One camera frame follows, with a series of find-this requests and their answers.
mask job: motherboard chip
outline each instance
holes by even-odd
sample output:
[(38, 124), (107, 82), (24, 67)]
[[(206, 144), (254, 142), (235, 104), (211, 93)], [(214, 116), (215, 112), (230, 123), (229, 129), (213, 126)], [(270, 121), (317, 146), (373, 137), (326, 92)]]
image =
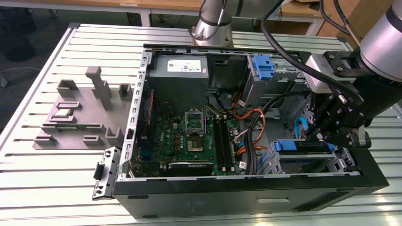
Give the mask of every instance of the motherboard chip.
[(203, 151), (203, 137), (194, 136), (187, 139), (187, 148), (190, 152)]

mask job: blue cable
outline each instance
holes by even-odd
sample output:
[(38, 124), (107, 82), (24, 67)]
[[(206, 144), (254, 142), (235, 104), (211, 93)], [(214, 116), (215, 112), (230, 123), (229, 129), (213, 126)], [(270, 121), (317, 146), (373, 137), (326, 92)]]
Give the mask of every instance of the blue cable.
[(309, 129), (309, 122), (308, 122), (308, 119), (305, 119), (304, 117), (298, 117), (298, 118), (297, 118), (297, 121), (296, 121), (296, 134), (297, 134), (297, 139), (300, 139), (300, 137), (301, 137), (300, 123), (302, 123), (304, 129), (305, 129), (305, 130)]

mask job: power supply label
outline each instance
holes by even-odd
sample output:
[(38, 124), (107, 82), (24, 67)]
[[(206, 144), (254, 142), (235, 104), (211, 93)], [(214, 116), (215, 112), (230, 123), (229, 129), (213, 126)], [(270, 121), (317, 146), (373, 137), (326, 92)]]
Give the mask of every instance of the power supply label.
[(201, 60), (170, 60), (169, 72), (202, 72)]

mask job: black wire bundle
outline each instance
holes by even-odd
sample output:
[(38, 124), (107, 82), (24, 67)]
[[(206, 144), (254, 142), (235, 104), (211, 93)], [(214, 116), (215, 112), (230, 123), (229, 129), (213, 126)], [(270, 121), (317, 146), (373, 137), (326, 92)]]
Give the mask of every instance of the black wire bundle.
[(314, 68), (305, 65), (302, 62), (300, 62), (294, 57), (288, 53), (288, 51), (283, 49), (283, 47), (277, 42), (275, 38), (273, 37), (271, 33), (267, 30), (267, 19), (270, 15), (274, 13), (275, 9), (281, 6), (282, 1), (278, 1), (277, 5), (271, 8), (271, 10), (267, 12), (263, 20), (262, 20), (262, 31), (265, 34), (266, 39), (269, 40), (271, 46), (278, 51), (283, 59), (301, 71), (312, 75), (314, 78), (321, 80), (324, 83), (326, 83), (334, 93), (336, 96), (340, 96), (345, 94), (349, 98), (349, 100), (356, 104), (361, 105), (364, 102), (364, 99), (357, 94), (357, 92), (346, 86), (344, 83), (333, 79), (332, 77), (326, 76), (322, 72), (317, 71)]
[(344, 13), (344, 11), (342, 11), (342, 8), (341, 8), (341, 5), (340, 5), (338, 0), (334, 0), (334, 5), (336, 5), (337, 12), (338, 12), (338, 14), (340, 14), (340, 17), (341, 17), (341, 19), (342, 19), (342, 21), (344, 21), (344, 24), (345, 24), (345, 25), (350, 24), (350, 23), (349, 23), (349, 20), (348, 20), (348, 18), (346, 18), (346, 16), (345, 16), (345, 13)]
[[(300, 91), (300, 92), (289, 92), (278, 97), (275, 97), (270, 102), (263, 106), (263, 113), (267, 113), (269, 110), (278, 104), (285, 98), (290, 96), (308, 96), (310, 95), (310, 91)], [(257, 126), (258, 120), (261, 119), (259, 116), (257, 116), (253, 120), (251, 126), (249, 127), (249, 131), (245, 135), (245, 147), (246, 147), (246, 153), (247, 153), (247, 169), (246, 174), (247, 175), (255, 175), (257, 174), (257, 153), (254, 149), (253, 144), (253, 128)]]
[(325, 20), (344, 33), (350, 35), (349, 31), (328, 16), (326, 10), (325, 10), (325, 0), (320, 0), (320, 12)]

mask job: sticker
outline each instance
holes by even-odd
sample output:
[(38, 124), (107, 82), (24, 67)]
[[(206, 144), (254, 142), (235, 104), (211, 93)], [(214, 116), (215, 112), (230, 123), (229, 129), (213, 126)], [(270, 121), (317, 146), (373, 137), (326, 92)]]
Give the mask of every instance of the sticker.
[(121, 6), (133, 6), (133, 7), (138, 7), (138, 4), (121, 3)]
[(238, 104), (239, 104), (242, 107), (245, 107), (245, 104), (246, 104), (246, 103), (245, 103), (242, 100), (239, 100), (239, 101), (238, 101)]
[(247, 163), (242, 161), (241, 164), (239, 164), (239, 168), (247, 169)]
[(202, 72), (201, 60), (170, 60), (169, 72)]

